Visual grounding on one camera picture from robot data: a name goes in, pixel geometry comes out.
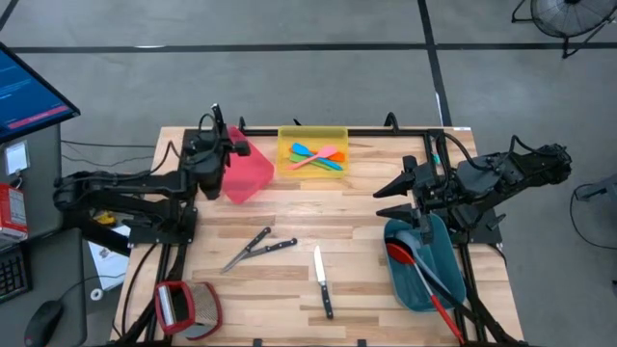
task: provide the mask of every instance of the red handle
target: red handle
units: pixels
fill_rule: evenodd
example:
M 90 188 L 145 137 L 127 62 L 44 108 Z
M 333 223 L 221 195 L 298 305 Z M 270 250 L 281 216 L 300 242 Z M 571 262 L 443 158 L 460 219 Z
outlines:
M 437 299 L 437 296 L 431 295 L 431 301 L 433 302 L 433 305 L 435 305 L 437 312 L 439 312 L 442 316 L 445 324 L 447 324 L 448 328 L 450 328 L 452 333 L 459 339 L 459 342 L 461 342 L 462 345 L 465 344 L 465 340 L 463 339 L 459 328 L 456 326 L 456 324 L 454 324 L 454 322 L 452 322 L 452 318 L 450 318 L 450 316 L 447 314 L 447 312 L 442 306 L 442 303 L 440 303 L 440 301 Z

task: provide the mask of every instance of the wooden table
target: wooden table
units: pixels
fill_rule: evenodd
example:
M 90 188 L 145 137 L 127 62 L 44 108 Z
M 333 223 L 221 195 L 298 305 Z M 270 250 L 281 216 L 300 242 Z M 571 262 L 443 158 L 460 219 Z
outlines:
M 154 164 L 159 163 L 168 141 L 180 148 L 183 127 L 164 127 Z M 446 128 L 476 154 L 468 129 Z M 250 141 L 276 161 L 276 137 L 252 137 Z M 463 160 L 450 148 L 452 165 Z M 188 248 L 184 279 L 209 281 L 222 301 L 224 325 L 214 335 L 191 342 L 175 337 L 176 345 L 455 345 L 456 339 L 437 313 L 413 313 L 400 306 L 393 294 L 382 243 L 385 219 L 375 211 L 406 197 L 373 199 L 372 194 L 402 170 L 401 157 L 412 154 L 426 161 L 418 137 L 350 137 L 350 171 L 342 179 L 288 179 L 275 177 L 242 205 L 226 197 L 208 201 L 199 192 L 198 228 Z M 159 174 L 177 167 L 170 155 Z M 272 233 L 261 244 L 298 238 L 298 245 L 243 260 L 221 275 L 227 264 L 265 226 Z M 335 319 L 325 317 L 312 252 L 322 252 Z M 131 252 L 127 279 L 135 271 L 148 245 Z M 161 247 L 145 262 L 131 294 L 127 311 L 130 326 L 152 296 Z M 523 338 L 508 275 L 494 250 L 469 246 L 480 298 L 505 331 Z M 124 283 L 116 314 L 120 326 Z

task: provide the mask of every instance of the monitor screen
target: monitor screen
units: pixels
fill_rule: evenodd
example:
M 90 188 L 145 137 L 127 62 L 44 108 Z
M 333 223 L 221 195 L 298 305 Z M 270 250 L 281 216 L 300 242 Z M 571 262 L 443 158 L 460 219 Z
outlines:
M 0 143 L 77 115 L 78 110 L 25 63 L 0 50 Z

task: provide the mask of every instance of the yellow tray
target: yellow tray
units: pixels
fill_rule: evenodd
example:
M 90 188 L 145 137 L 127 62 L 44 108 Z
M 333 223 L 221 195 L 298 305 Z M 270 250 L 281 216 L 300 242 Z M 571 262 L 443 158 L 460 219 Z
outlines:
M 291 146 L 295 143 L 310 150 L 317 151 L 323 146 L 334 146 L 345 154 L 345 161 L 338 163 L 342 171 L 326 170 L 315 165 L 306 164 L 299 169 L 289 170 L 293 164 L 289 160 Z M 344 126 L 282 126 L 279 128 L 279 152 L 277 154 L 277 173 L 283 177 L 300 178 L 341 178 L 349 170 L 349 139 Z

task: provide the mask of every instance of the gray floor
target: gray floor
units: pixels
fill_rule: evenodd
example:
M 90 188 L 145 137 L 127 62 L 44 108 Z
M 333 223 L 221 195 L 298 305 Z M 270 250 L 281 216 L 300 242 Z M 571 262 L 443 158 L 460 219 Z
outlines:
M 516 0 L 427 1 L 437 43 L 558 42 L 532 24 L 510 24 Z M 9 3 L 0 0 L 1 6 Z M 423 42 L 414 0 L 20 0 L 0 40 L 9 46 Z M 617 41 L 608 25 L 597 41 Z M 153 144 L 162 125 L 193 125 L 213 102 L 228 121 L 249 124 L 439 125 L 425 51 L 24 54 L 83 111 L 63 137 Z M 506 150 L 518 134 L 532 146 L 557 142 L 573 156 L 559 186 L 528 190 L 499 207 L 508 271 L 525 338 L 547 346 L 617 341 L 617 252 L 574 233 L 574 187 L 617 172 L 614 150 L 617 50 L 440 51 L 454 125 L 471 126 L 480 152 Z M 65 147 L 111 163 L 151 149 Z M 66 173 L 94 167 L 66 161 Z M 130 172 L 148 160 L 117 167 Z M 617 246 L 606 199 L 575 205 L 583 233 Z M 118 293 L 90 304 L 89 343 L 104 341 Z

